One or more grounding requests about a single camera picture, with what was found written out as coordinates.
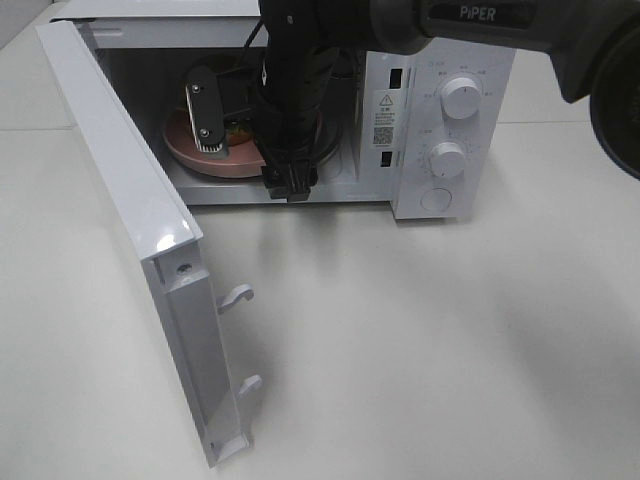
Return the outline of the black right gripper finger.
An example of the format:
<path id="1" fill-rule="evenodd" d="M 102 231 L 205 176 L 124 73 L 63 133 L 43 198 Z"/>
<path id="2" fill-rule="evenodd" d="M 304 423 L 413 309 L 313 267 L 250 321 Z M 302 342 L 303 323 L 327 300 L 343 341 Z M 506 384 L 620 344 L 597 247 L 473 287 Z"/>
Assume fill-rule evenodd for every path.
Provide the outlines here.
<path id="1" fill-rule="evenodd" d="M 196 148 L 203 154 L 227 154 L 224 110 L 216 74 L 197 66 L 186 75 L 185 96 Z"/>

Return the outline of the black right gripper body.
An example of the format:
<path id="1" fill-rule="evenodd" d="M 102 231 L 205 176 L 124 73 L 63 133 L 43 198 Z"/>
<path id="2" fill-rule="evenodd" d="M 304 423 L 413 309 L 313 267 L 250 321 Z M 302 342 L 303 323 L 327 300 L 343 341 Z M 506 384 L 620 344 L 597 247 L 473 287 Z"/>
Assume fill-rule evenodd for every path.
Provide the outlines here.
<path id="1" fill-rule="evenodd" d="M 266 163 L 261 176 L 272 199 L 306 201 L 318 181 L 312 148 L 339 58 L 334 47 L 312 47 L 296 55 L 269 47 L 254 67 L 254 142 Z"/>

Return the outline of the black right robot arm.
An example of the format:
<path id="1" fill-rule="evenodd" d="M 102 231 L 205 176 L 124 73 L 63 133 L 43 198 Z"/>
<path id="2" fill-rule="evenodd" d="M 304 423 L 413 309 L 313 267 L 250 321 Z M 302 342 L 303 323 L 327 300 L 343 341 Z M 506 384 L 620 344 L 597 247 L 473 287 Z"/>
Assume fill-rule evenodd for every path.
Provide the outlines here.
<path id="1" fill-rule="evenodd" d="M 192 135 L 220 151 L 227 121 L 245 121 L 274 199 L 304 201 L 317 182 L 319 109 L 341 51 L 411 55 L 435 38 L 546 53 L 563 99 L 590 101 L 594 133 L 613 162 L 639 173 L 639 5 L 635 1 L 263 1 L 261 73 L 226 109 L 220 76 L 187 77 Z"/>

